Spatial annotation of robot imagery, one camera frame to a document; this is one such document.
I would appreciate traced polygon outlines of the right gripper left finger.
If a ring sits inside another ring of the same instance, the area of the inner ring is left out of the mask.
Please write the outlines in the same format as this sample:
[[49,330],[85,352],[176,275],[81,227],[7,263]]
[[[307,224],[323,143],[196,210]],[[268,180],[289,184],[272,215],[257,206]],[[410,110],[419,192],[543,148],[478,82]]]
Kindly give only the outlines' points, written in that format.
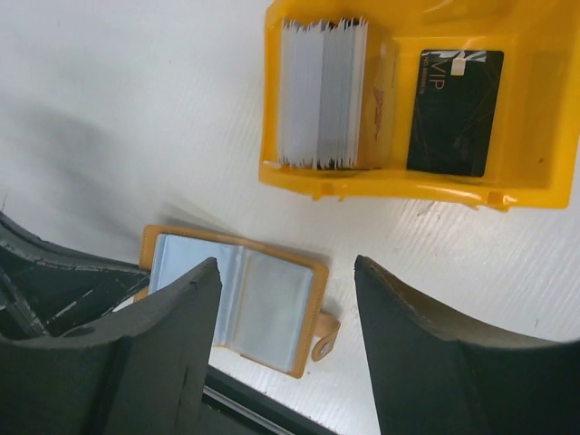
[[4,434],[191,434],[221,281],[215,259],[62,337],[1,342]]

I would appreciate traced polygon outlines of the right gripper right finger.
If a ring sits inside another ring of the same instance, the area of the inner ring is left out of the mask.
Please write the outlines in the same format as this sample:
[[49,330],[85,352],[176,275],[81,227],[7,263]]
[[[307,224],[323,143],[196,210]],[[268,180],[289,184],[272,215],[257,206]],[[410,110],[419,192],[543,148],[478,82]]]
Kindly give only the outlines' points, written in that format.
[[487,324],[366,256],[357,304],[384,434],[576,434],[579,344]]

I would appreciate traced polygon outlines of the yellow plastic bin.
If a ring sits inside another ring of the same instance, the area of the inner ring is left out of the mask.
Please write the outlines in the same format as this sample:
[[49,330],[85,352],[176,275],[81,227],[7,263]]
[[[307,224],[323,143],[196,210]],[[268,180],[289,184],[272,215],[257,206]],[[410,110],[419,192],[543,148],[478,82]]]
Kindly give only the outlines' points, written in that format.
[[576,1],[275,1],[260,180],[312,198],[565,208]]

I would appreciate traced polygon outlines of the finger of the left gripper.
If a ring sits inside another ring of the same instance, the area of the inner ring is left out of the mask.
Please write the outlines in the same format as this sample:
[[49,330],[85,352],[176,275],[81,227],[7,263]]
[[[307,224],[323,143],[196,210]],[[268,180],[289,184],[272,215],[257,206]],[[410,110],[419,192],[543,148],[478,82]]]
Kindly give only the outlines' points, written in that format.
[[1,335],[61,336],[144,289],[138,266],[45,241],[1,215]]

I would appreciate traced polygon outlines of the orange leather card holder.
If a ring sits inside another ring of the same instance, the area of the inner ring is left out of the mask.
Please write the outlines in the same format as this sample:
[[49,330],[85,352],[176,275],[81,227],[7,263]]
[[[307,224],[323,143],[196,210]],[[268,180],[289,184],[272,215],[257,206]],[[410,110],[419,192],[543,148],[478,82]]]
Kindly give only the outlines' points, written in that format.
[[222,290],[213,336],[226,348],[270,369],[302,377],[307,361],[333,349],[341,323],[323,312],[327,264],[310,255],[241,237],[147,225],[139,266],[150,271],[142,299],[162,290],[209,257]]

